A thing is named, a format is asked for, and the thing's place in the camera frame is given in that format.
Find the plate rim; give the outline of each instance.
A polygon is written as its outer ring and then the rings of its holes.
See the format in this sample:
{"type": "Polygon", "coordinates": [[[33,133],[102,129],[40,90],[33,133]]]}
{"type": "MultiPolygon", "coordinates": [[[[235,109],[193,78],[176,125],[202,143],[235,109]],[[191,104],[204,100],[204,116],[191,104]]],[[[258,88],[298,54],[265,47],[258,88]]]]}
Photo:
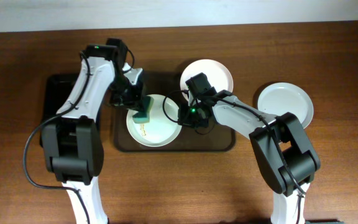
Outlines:
{"type": "Polygon", "coordinates": [[[261,106],[260,105],[261,100],[263,100],[263,99],[261,99],[261,97],[262,96],[264,97],[268,93],[268,91],[276,90],[280,87],[295,90],[297,93],[299,93],[301,95],[301,97],[305,100],[306,104],[308,105],[305,120],[303,120],[303,122],[301,123],[303,126],[303,129],[305,129],[307,126],[309,126],[309,124],[313,120],[314,106],[313,106],[313,102],[312,102],[310,96],[307,94],[307,92],[304,91],[302,88],[300,88],[297,85],[294,85],[292,83],[286,83],[286,82],[278,82],[278,83],[273,83],[269,86],[266,86],[266,88],[264,88],[258,96],[258,102],[257,102],[258,110],[260,110],[259,108],[261,106]]]}

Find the food residue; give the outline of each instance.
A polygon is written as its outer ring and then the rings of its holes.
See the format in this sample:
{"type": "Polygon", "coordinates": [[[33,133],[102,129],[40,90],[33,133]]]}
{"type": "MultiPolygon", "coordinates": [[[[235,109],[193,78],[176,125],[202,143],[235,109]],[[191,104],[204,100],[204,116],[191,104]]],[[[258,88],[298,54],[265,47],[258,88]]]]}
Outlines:
{"type": "Polygon", "coordinates": [[[142,131],[142,137],[146,136],[146,130],[144,129],[144,124],[140,125],[140,131],[142,131]]]}

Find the black tray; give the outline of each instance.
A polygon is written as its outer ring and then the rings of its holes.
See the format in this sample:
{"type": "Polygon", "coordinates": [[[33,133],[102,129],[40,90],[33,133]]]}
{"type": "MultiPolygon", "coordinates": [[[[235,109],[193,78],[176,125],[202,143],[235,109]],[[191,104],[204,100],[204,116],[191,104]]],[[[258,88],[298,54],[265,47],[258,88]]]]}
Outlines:
{"type": "MultiPolygon", "coordinates": [[[[180,74],[145,72],[146,94],[167,95],[173,90],[179,90],[180,74]]],[[[186,102],[181,93],[173,95],[172,99],[179,104],[186,102]]],[[[127,110],[115,110],[112,127],[112,141],[115,147],[122,152],[224,152],[230,150],[236,143],[234,130],[222,125],[214,125],[210,120],[209,128],[198,129],[200,135],[194,129],[182,127],[178,137],[171,143],[161,147],[148,147],[138,143],[129,134],[126,125],[127,110]]]]}

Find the white wall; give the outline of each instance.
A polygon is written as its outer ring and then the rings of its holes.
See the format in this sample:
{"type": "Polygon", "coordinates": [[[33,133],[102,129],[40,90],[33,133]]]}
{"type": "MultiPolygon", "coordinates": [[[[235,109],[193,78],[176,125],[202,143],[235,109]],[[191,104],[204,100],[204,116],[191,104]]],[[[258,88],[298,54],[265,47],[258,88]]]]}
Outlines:
{"type": "Polygon", "coordinates": [[[358,20],[358,0],[0,0],[0,32],[358,20]]]}

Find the white plate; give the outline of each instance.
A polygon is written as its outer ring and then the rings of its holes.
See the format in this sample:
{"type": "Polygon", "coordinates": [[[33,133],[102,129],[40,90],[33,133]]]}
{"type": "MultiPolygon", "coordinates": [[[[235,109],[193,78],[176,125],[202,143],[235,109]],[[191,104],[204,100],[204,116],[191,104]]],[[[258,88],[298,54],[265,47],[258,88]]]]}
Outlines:
{"type": "Polygon", "coordinates": [[[258,110],[283,115],[293,113],[306,128],[313,118],[313,104],[308,94],[290,83],[274,83],[266,87],[259,95],[258,110]]]}
{"type": "Polygon", "coordinates": [[[188,90],[186,81],[201,72],[206,75],[209,84],[215,87],[217,92],[221,90],[233,92],[233,77],[229,70],[221,63],[210,59],[198,60],[187,66],[180,77],[180,89],[188,90]]]}
{"type": "MultiPolygon", "coordinates": [[[[139,143],[150,146],[160,147],[172,142],[180,133],[181,126],[170,121],[162,111],[162,102],[165,96],[149,95],[154,99],[150,110],[150,122],[145,124],[135,124],[132,116],[137,112],[129,110],[127,114],[127,128],[129,134],[139,143]]],[[[171,99],[165,101],[165,111],[174,120],[178,119],[178,105],[171,99]]]]}

